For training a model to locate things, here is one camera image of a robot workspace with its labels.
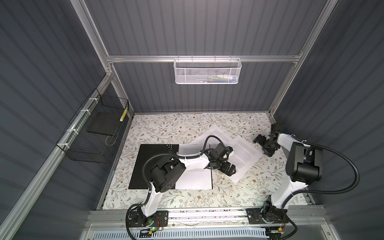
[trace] black wire basket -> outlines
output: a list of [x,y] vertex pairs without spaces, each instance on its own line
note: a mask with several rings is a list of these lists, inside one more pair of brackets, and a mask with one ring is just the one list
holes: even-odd
[[[69,131],[69,137],[66,142],[57,142],[57,146],[65,152],[65,154],[74,161],[108,163],[114,161],[118,153],[119,145],[122,141],[124,130],[127,127],[129,117],[128,99],[117,98],[107,95],[98,95],[87,110],[80,112],[81,118],[78,123],[71,129],[69,123],[66,130],[59,139]],[[113,134],[105,135],[96,132],[90,132],[92,122],[97,118],[99,113],[120,116],[114,124],[116,128]]]

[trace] white paper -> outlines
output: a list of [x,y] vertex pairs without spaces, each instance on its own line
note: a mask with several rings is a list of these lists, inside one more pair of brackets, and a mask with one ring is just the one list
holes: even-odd
[[[203,144],[179,144],[179,155],[198,154]],[[175,189],[178,190],[209,190],[212,189],[212,170],[194,169],[184,171],[177,180]]]
[[[220,138],[220,140],[224,143],[224,145],[228,146],[228,143],[230,141],[232,141],[232,138],[226,133],[224,132],[223,130],[221,130],[218,126],[213,126],[211,127],[208,131],[206,131],[205,133],[201,134],[198,138],[196,138],[195,140],[193,140],[191,142],[191,144],[203,144],[204,145],[204,142],[205,142],[205,139],[209,136],[209,135],[214,135],[218,138]],[[213,137],[211,137],[210,139],[208,139],[208,142],[207,142],[207,146],[208,144],[210,145],[210,148],[215,148],[217,147],[217,145],[219,144],[219,141]]]
[[227,146],[233,148],[233,154],[229,157],[228,162],[236,166],[236,173],[229,178],[234,183],[237,183],[244,174],[259,161],[263,152],[257,150],[252,144],[240,136],[235,137]]

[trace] corrugated wall panel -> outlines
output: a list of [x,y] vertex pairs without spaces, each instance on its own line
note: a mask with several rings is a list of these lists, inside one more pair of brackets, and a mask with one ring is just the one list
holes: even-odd
[[110,55],[293,55],[325,0],[86,0]]
[[[0,1],[0,36],[2,222],[105,71],[69,1]],[[78,238],[110,168],[64,159],[14,239]]]
[[[383,1],[339,1],[275,114],[290,133],[356,163],[356,189],[314,196],[345,240],[380,238],[384,227],[383,12]],[[351,168],[326,152],[323,177],[311,189],[341,189],[352,180]]]
[[175,83],[172,63],[115,63],[136,112],[268,110],[291,63],[243,63],[238,84]]

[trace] floral pattern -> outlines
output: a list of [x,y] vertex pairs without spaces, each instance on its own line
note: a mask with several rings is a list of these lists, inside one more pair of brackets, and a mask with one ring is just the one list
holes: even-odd
[[[265,113],[135,115],[103,209],[127,209],[146,197],[147,190],[128,189],[140,144],[190,143],[213,125],[232,138],[240,135],[249,142],[258,134],[268,135],[270,129]],[[261,206],[281,185],[286,176],[285,163],[281,149],[273,157],[263,155],[236,184],[222,172],[212,170],[212,190],[169,190],[159,208]],[[307,202],[298,194],[291,204]]]

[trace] black mounting plate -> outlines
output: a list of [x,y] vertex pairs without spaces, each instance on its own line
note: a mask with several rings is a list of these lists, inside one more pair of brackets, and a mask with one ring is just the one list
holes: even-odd
[[[153,222],[148,227],[157,227],[156,218],[162,219],[159,221],[159,227],[166,227],[168,225],[168,211],[157,211],[151,218],[153,217]],[[139,211],[133,211],[129,214],[128,219],[128,227],[146,227],[143,225],[141,218],[139,216]]]
[[258,209],[246,209],[247,217],[249,224],[266,224],[266,223],[288,223],[288,219],[284,217],[284,215],[280,215],[277,220],[273,222],[266,222],[263,219],[263,215],[261,213],[261,210],[263,208]]

